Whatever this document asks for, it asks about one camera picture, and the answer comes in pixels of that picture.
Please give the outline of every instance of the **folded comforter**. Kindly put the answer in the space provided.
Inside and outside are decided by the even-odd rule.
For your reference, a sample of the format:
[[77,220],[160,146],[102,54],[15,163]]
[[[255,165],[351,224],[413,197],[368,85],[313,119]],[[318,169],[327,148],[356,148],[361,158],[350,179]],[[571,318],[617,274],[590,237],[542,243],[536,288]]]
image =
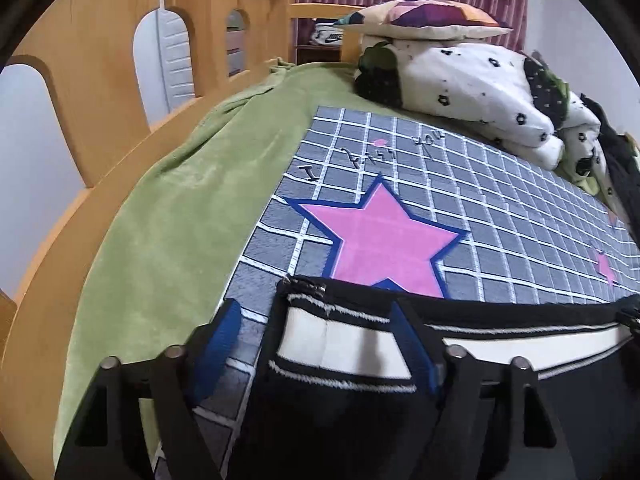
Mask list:
[[382,104],[467,121],[514,155],[559,164],[574,184],[598,181],[610,208],[626,214],[598,142],[600,121],[535,59],[482,40],[419,41],[364,36],[356,92]]

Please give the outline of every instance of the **grid pattern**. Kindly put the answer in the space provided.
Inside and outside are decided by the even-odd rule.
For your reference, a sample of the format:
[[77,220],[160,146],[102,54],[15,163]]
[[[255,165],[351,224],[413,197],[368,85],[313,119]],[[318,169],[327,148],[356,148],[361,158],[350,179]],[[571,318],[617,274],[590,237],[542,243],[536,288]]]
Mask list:
[[[627,230],[553,173],[426,124],[319,107],[225,293],[242,305],[241,333],[214,395],[196,409],[223,475],[275,285],[287,273],[319,276],[332,244],[284,198],[357,203],[378,174],[413,214],[470,232],[437,263],[453,299],[603,303],[639,289],[640,253]],[[596,250],[607,254],[613,287],[597,272]],[[168,478],[161,451],[156,478]]]

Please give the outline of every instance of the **small pink star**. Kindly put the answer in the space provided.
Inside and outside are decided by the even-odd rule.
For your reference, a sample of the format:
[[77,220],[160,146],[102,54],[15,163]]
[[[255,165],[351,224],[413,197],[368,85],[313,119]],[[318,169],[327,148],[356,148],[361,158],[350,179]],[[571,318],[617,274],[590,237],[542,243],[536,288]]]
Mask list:
[[616,280],[616,275],[613,269],[609,266],[609,259],[604,251],[596,251],[596,260],[598,263],[598,274],[603,275],[609,282],[609,286],[613,286],[613,282]]

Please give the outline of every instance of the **pink star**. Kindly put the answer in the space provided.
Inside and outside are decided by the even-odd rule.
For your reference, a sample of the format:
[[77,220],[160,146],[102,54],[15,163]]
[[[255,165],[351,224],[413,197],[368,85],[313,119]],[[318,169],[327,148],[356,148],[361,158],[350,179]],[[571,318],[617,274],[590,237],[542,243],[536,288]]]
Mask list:
[[598,274],[603,275],[609,282],[609,286],[613,286],[613,282],[616,280],[616,275],[613,273],[613,269],[609,266],[609,259],[603,251],[596,251],[596,260],[598,262]]
[[357,205],[288,202],[334,235],[329,277],[362,285],[392,280],[409,292],[445,296],[434,262],[466,232],[410,216],[381,177]]

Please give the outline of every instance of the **wooden plank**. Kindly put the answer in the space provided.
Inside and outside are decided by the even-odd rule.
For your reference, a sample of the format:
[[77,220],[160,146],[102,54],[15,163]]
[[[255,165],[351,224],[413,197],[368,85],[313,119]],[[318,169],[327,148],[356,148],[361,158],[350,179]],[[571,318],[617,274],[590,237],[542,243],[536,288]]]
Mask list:
[[289,5],[293,0],[276,0],[268,15],[269,57],[290,59],[292,53]]
[[56,0],[11,63],[42,74],[88,187],[148,135],[132,39],[159,0]]
[[2,290],[0,290],[0,355],[9,337],[11,324],[14,322],[16,304]]
[[272,63],[229,78],[154,126],[88,191],[41,256],[12,324],[0,370],[2,433],[34,480],[53,476],[52,439],[66,349],[84,279],[113,217],[153,163],[184,142],[212,106],[264,79]]
[[[362,7],[337,4],[290,4],[290,18],[341,18]],[[360,34],[344,31],[340,61],[357,63],[360,58]]]
[[[238,0],[212,0],[211,23],[214,41],[209,55],[214,60],[214,63],[220,67],[220,70],[218,71],[218,81],[220,83],[224,82],[228,77],[229,63],[228,59],[226,58],[226,41],[222,41],[222,38],[219,36],[219,34],[220,31],[223,31],[223,34],[225,33],[226,20],[228,19],[231,11],[237,8]],[[248,23],[245,16],[242,17],[242,20],[244,23],[244,30],[242,32],[239,32],[242,35],[242,49],[246,50],[245,30],[248,28]]]
[[238,0],[244,19],[244,59],[246,66],[258,65],[268,56],[268,13],[272,0]]
[[339,4],[290,4],[290,18],[341,18],[362,7]]
[[340,61],[357,64],[360,59],[360,34],[344,31],[342,46],[340,48]]
[[211,0],[164,0],[164,6],[179,14],[187,27],[193,87],[196,96],[201,97],[215,88],[218,79],[219,67],[211,56],[212,28],[217,25],[211,22]]
[[31,261],[29,262],[27,270],[25,271],[24,275],[22,276],[22,279],[20,280],[20,284],[18,285],[18,290],[15,293],[14,301],[18,306],[20,306],[20,304],[22,303],[22,298],[24,297],[25,292],[27,292],[27,289],[31,284],[31,280],[34,277],[36,270],[38,270],[38,267],[40,267],[40,264],[42,263],[44,256],[47,254],[47,252],[49,252],[51,245],[60,234],[60,231],[62,231],[63,227],[66,225],[69,219],[75,214],[76,210],[78,210],[78,208],[82,205],[82,202],[84,202],[84,200],[88,197],[88,195],[89,195],[88,189],[83,189],[82,191],[80,191],[80,193],[78,193],[78,195],[74,198],[73,202],[69,204],[65,212],[62,213],[62,216],[53,225],[53,227],[47,234],[47,237],[39,245],[38,250],[36,251]]

